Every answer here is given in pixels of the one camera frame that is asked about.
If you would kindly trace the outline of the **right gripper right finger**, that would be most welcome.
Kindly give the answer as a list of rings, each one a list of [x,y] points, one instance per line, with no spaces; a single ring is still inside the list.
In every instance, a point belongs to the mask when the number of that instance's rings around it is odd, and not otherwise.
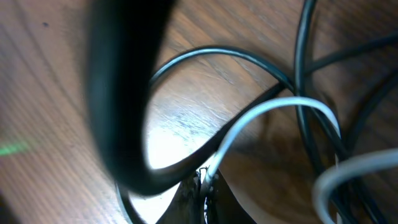
[[[256,224],[237,201],[219,170],[206,196],[205,205],[205,221],[209,224]]]

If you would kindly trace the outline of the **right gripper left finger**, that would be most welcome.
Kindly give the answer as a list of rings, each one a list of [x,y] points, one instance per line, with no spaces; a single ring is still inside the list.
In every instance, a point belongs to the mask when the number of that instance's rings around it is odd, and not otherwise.
[[[195,171],[181,181],[178,189],[157,224],[199,224],[201,223],[199,206],[200,175]]]

